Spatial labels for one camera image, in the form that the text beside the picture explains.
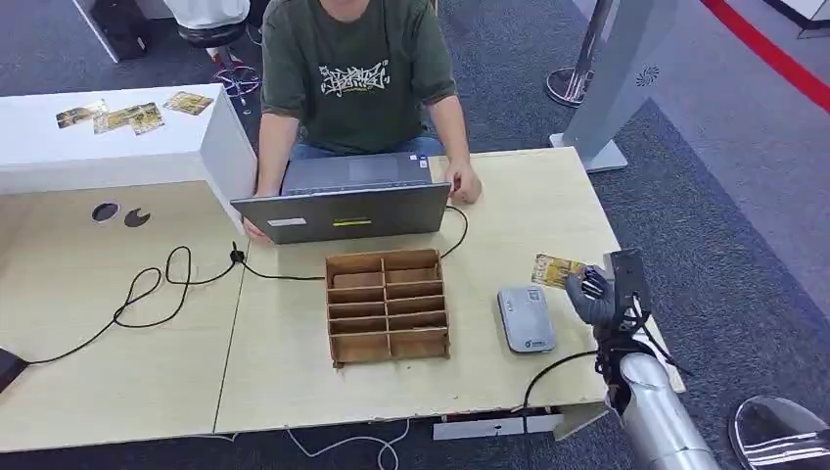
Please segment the red line on floor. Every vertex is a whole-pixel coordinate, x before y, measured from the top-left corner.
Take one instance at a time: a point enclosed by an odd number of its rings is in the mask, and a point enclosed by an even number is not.
[[[830,86],[764,37],[724,0],[701,0],[738,39],[813,103],[830,113]]]

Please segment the robotic hand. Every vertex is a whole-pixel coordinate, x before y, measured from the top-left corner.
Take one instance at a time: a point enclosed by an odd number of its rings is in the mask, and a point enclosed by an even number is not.
[[[663,365],[649,346],[634,339],[651,314],[639,252],[614,252],[608,258],[612,275],[590,266],[579,274],[571,274],[566,281],[576,313],[594,328],[598,345],[596,370],[608,385],[606,404],[631,437],[643,468],[719,469],[712,451],[671,388]],[[665,356],[668,363],[673,363]]]

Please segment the light wood desk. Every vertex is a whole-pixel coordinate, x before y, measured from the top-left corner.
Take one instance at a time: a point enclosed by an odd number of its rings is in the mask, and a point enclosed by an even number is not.
[[[440,177],[446,160],[433,159],[431,166]],[[325,286],[246,274],[216,432],[511,409],[522,404],[530,378],[544,366],[595,348],[564,291],[546,289],[557,330],[550,354],[510,352],[496,305],[499,289],[530,283],[537,253],[600,264],[619,248],[576,152],[479,154],[474,167],[484,195],[463,208],[470,220],[467,239],[443,261],[451,359],[334,369]],[[322,275],[324,257],[333,254],[425,247],[443,252],[458,241],[462,226],[459,214],[447,212],[436,234],[252,247],[250,261],[268,273]],[[670,375],[682,390],[676,372]],[[605,393],[586,357],[548,374],[530,402],[562,407],[561,436],[596,417]]]
[[[107,201],[121,211],[93,221]],[[135,208],[152,216],[127,228]],[[193,277],[204,279],[227,267],[232,241],[248,244],[199,182],[2,196],[0,220],[0,346],[27,360],[88,339],[112,319],[133,276],[163,268],[176,246],[192,249]],[[175,258],[173,275],[183,279],[185,266]],[[164,325],[113,326],[80,352],[30,366],[0,394],[0,451],[212,432],[241,278],[236,269],[192,288]],[[162,284],[122,320],[164,318],[180,295]]]

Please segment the laptop sticker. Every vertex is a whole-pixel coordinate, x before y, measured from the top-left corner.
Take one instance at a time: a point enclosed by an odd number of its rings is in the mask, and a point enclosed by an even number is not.
[[[297,218],[276,218],[274,220],[268,220],[268,225],[272,227],[287,227],[289,225],[305,225],[305,219],[302,217]]]

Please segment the white display stand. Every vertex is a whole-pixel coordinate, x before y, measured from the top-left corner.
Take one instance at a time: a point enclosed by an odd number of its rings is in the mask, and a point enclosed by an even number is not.
[[[212,98],[200,115],[162,105],[178,91]],[[164,126],[95,135],[92,120],[60,129],[55,115],[103,99],[110,111],[155,102]],[[221,84],[0,98],[0,194],[206,181],[240,231],[233,199],[254,188],[256,155]]]

